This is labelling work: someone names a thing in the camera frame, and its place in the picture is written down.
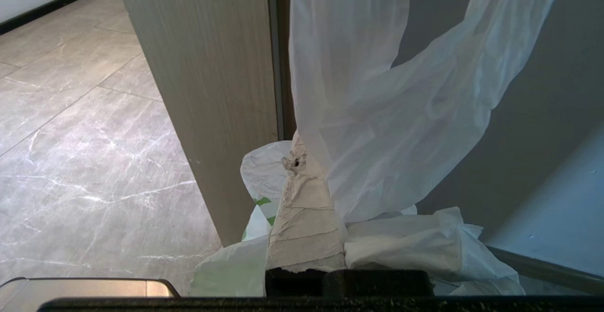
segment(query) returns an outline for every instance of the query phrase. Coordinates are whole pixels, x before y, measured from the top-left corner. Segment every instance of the plastic bag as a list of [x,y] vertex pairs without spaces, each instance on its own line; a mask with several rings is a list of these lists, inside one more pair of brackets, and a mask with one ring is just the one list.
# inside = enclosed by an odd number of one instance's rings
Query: plastic bag
[[422,200],[482,137],[553,0],[470,0],[464,20],[391,68],[409,0],[292,0],[298,132],[338,216]]
[[262,297],[268,235],[222,248],[195,268],[192,297]]
[[260,207],[255,206],[250,215],[250,221],[248,221],[248,225],[245,226],[241,241],[253,240],[257,237],[268,235],[268,233],[270,233],[270,224],[266,220]]
[[452,295],[523,295],[518,273],[478,240],[481,231],[464,224],[457,207],[358,222],[348,227],[346,267],[424,270],[434,279],[460,282]]
[[277,215],[283,187],[287,182],[287,171],[281,164],[289,156],[291,141],[267,144],[243,157],[241,178],[252,199],[272,225]]

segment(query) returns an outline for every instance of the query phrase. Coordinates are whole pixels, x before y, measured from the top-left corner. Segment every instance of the grout line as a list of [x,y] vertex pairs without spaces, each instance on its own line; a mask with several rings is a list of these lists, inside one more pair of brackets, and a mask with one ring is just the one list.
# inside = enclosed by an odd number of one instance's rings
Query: grout line
[[117,30],[112,30],[112,29],[108,29],[108,28],[100,28],[99,26],[95,26],[94,28],[95,28],[95,29],[100,29],[100,30],[107,30],[108,32],[113,32],[113,33],[133,34],[134,36],[136,36],[136,34],[135,34],[135,33],[125,33],[125,32],[119,32],[119,31],[117,31]]
[[14,146],[12,146],[11,148],[9,148],[6,152],[2,153],[2,155],[0,155],[0,158],[3,157],[4,155],[6,155],[6,153],[8,153],[9,151],[13,150],[13,148],[17,147],[21,142],[23,142],[24,140],[26,140],[29,136],[32,136],[34,133],[36,133],[36,131],[39,131],[40,129],[42,129],[42,127],[44,127],[46,124],[48,124],[48,122],[54,120],[54,118],[56,116],[59,116],[62,112],[64,112],[65,110],[71,108],[71,106],[73,106],[75,102],[80,101],[80,99],[82,97],[88,95],[88,93],[90,93],[96,87],[97,86],[94,86],[90,90],[86,91],[86,93],[84,95],[78,97],[77,100],[73,101],[70,105],[66,106],[65,109],[59,111],[55,116],[52,116],[48,121],[44,122],[41,126],[39,126],[36,129],[34,129],[34,131],[32,131],[31,133],[28,134],[28,136],[25,136],[24,138],[21,139],[21,141],[17,142]]
[[2,60],[0,60],[0,63],[2,63],[2,64],[6,64],[6,65],[9,65],[9,66],[11,66],[11,67],[18,67],[19,69],[21,69],[21,68],[22,68],[22,67],[20,67],[20,66],[18,66],[18,65],[14,65],[14,64],[11,64],[11,63],[8,63],[8,62],[4,62],[4,61],[2,61]]
[[114,73],[117,73],[120,69],[122,69],[126,64],[132,62],[132,60],[134,60],[138,55],[134,56],[133,58],[131,58],[128,62],[124,63],[123,66],[119,67],[117,70],[115,70],[113,73],[111,73],[111,75],[107,76],[106,78],[104,78],[101,82],[99,82],[97,85],[93,86],[92,88],[90,88],[90,90],[86,91],[84,93],[84,95],[80,96],[77,98],[77,100],[71,102],[70,105],[66,106],[65,109],[59,111],[55,116],[52,116],[48,121],[44,122],[41,126],[37,127],[36,129],[34,129],[34,131],[32,131],[31,133],[29,133],[27,136],[25,136],[24,138],[21,139],[21,141],[17,142],[15,145],[13,145],[11,148],[8,148],[6,150],[6,152],[3,152],[2,154],[0,154],[0,159],[6,155],[9,151],[13,150],[13,148],[17,147],[21,142],[23,142],[24,140],[26,140],[29,136],[32,136],[34,133],[36,133],[36,131],[39,131],[40,129],[42,129],[45,125],[47,125],[50,121],[54,120],[54,118],[56,116],[59,116],[62,112],[64,112],[65,110],[71,108],[74,104],[76,104],[78,101],[80,101],[84,96],[88,95],[88,93],[90,93],[92,90],[94,90],[95,88],[97,88],[97,86],[99,86],[101,83],[104,82],[104,80],[106,80],[107,78],[110,78],[111,76],[113,76]]
[[102,85],[98,85],[98,87],[106,89],[106,90],[117,91],[118,93],[122,93],[122,94],[126,94],[126,95],[132,95],[132,96],[135,96],[135,97],[140,97],[140,98],[146,99],[146,100],[151,100],[151,101],[157,101],[157,102],[164,103],[164,101],[162,101],[162,100],[152,99],[151,97],[146,97],[146,96],[143,96],[143,95],[137,95],[137,94],[127,93],[127,92],[122,91],[122,90],[111,89],[111,88],[107,88],[106,86],[102,86]]
[[16,72],[17,72],[17,71],[19,71],[19,70],[21,70],[21,67],[16,67],[16,69],[15,69],[15,70],[13,70],[13,71],[11,71],[10,73],[8,73],[8,74],[4,75],[4,77],[0,77],[0,79],[2,79],[2,78],[6,78],[6,77],[8,77],[8,76],[10,76],[10,75],[13,75],[13,73],[16,73]]
[[[44,18],[44,17],[46,17],[46,16],[49,16],[49,15],[51,15],[52,13],[54,13],[54,12],[56,12],[56,11],[59,11],[59,9],[56,9],[55,11],[53,11],[53,12],[51,12],[51,13],[48,13],[48,14],[46,14],[46,15],[44,15],[44,16],[42,16],[42,17],[40,17],[40,18]],[[60,13],[60,14],[58,14],[58,15],[57,15],[57,17],[56,17],[55,19],[61,18],[61,17],[66,16],[66,15],[69,15],[69,13],[73,13],[74,11],[75,11],[75,9],[73,9],[72,11],[66,11],[65,13]],[[78,15],[78,16],[81,16],[81,17],[84,17],[84,18],[87,18],[87,19],[95,19],[95,18],[92,18],[92,17],[85,17],[84,15]],[[79,38],[79,37],[83,36],[83,35],[84,35],[84,34],[86,34],[86,33],[92,32],[92,29],[97,28],[97,25],[101,25],[101,24],[103,24],[103,23],[104,23],[104,22],[106,22],[108,19],[102,20],[100,23],[95,24],[94,26],[91,26],[91,27],[89,27],[88,29],[84,29],[84,30],[82,30],[82,33],[75,35],[75,36],[74,36],[74,37],[72,37],[71,39],[67,39],[67,41],[64,41],[64,42],[63,42],[63,44],[58,45],[58,46],[56,46],[56,47],[52,48],[52,49],[51,49],[51,50],[49,50],[47,53],[45,53],[45,54],[43,54],[43,55],[39,56],[38,58],[36,58],[36,59],[32,60],[31,62],[29,62],[29,63],[27,63],[27,64],[25,64],[25,65],[23,65],[23,66],[21,66],[21,67],[27,67],[28,65],[32,64],[33,62],[36,62],[37,60],[39,60],[39,59],[43,58],[44,56],[47,56],[48,54],[50,54],[50,52],[53,52],[55,49],[58,49],[58,48],[62,47],[63,45],[65,45],[65,44],[67,44],[67,43],[69,43],[69,42],[71,42],[71,41],[73,41],[73,40],[75,40],[75,39],[77,39],[77,38]],[[2,62],[2,61],[0,61],[0,63],[4,63],[4,64],[7,64],[7,65],[10,65],[10,66],[13,66],[13,67],[19,67],[18,65],[12,65],[11,63],[7,63],[7,62]]]

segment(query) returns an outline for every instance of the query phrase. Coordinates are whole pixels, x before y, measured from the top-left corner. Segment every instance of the black object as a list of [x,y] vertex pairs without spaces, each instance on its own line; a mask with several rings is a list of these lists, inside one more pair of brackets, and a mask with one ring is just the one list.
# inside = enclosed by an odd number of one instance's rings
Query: black object
[[267,297],[430,297],[432,283],[425,271],[307,270],[292,273],[272,269],[265,273]]
[[265,272],[267,297],[320,297],[326,272],[306,270],[292,273],[283,269]]
[[225,298],[225,299],[58,299],[39,312],[191,311],[406,311],[554,312],[602,311],[602,297],[421,297],[421,298]]
[[9,20],[6,20],[0,23],[0,34],[5,34],[11,30],[18,28],[19,26],[28,24],[33,20],[36,20],[75,1],[76,0],[53,0],[52,2],[48,2],[47,4],[41,5],[17,17],[13,17]]
[[432,297],[425,271],[339,270],[323,277],[323,297]]

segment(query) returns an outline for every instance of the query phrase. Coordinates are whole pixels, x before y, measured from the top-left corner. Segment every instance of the marble tile floor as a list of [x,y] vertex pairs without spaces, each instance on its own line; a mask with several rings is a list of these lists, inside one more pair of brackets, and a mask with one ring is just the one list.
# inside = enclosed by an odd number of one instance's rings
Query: marble tile floor
[[121,0],[0,36],[0,284],[163,278],[220,240]]

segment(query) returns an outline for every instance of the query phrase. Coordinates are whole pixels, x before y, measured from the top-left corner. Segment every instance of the black baseboard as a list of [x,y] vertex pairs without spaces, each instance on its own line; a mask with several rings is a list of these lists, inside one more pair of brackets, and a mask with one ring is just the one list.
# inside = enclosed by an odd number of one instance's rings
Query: black baseboard
[[29,22],[32,22],[32,20],[36,20],[75,1],[76,0],[53,0],[52,2],[48,2],[47,4],[32,9],[22,15],[6,20],[5,22],[0,23],[0,34],[5,34],[19,26],[28,24]]
[[591,295],[604,295],[604,278],[543,260],[489,247],[497,259],[515,269],[518,274],[552,284],[572,288]]

